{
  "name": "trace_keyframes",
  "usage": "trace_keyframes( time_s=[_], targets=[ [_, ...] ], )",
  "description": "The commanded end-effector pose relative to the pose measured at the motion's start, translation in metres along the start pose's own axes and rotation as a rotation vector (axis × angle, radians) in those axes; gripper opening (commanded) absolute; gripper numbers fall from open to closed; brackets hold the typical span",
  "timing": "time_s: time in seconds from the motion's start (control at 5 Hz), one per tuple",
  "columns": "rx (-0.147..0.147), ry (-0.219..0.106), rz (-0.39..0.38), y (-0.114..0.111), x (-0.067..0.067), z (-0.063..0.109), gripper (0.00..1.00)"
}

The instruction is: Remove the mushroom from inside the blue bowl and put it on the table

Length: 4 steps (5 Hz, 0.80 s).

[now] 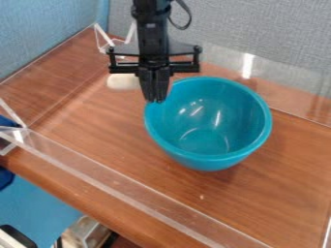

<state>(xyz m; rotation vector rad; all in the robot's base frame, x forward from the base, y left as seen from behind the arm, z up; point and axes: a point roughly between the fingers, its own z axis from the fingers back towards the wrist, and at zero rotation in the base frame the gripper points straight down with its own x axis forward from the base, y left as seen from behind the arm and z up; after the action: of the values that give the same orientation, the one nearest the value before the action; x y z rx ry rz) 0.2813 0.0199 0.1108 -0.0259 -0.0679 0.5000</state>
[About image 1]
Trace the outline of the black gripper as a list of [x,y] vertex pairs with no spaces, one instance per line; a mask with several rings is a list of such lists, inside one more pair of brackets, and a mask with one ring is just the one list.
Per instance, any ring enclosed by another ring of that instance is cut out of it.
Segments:
[[138,76],[144,99],[161,103],[166,98],[169,77],[200,69],[201,47],[168,37],[165,23],[138,25],[134,21],[122,45],[110,46],[105,54],[112,74]]

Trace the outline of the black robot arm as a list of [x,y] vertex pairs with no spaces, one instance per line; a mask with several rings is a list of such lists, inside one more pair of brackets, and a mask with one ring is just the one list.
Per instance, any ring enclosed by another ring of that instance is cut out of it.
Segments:
[[201,46],[182,44],[168,36],[172,2],[190,15],[182,0],[133,0],[130,15],[137,24],[137,42],[110,46],[108,69],[112,74],[133,74],[140,81],[144,99],[161,103],[166,98],[169,78],[174,73],[200,71]]

